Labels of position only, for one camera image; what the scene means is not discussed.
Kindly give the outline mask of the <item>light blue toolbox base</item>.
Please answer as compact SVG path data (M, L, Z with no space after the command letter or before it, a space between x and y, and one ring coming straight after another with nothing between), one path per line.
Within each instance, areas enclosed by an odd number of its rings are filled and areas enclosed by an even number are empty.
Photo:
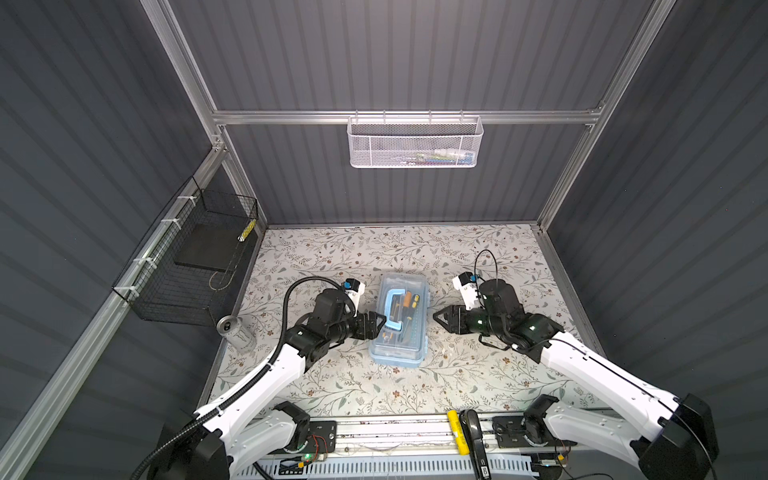
M371 359L379 365L417 368L425 361L428 340L419 337L415 341L393 341L385 343L376 340L369 346Z

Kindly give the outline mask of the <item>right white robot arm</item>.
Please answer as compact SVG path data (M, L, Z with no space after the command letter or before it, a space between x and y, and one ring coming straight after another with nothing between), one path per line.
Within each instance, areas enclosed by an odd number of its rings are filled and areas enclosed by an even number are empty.
M514 351L568 379L604 401L615 417L539 395L524 411L516 432L536 447L574 442L636 468L648 479L717 476L719 446L710 406L645 382L568 333L551 318L525 311L514 288L499 279L476 283L465 272L454 280L463 302L434 312L455 335L475 334L488 346Z

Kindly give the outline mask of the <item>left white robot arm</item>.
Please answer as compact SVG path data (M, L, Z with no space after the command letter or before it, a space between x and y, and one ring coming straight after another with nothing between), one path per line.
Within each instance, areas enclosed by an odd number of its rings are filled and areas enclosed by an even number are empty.
M258 414L293 381L348 339L373 340L385 316L360 312L363 282L348 278L326 284L313 311L294 326L281 319L270 357L218 398L198 408L178 431L165 430L154 451L132 473L134 479L229 479L268 453L295 449L308 415L283 402L263 419Z

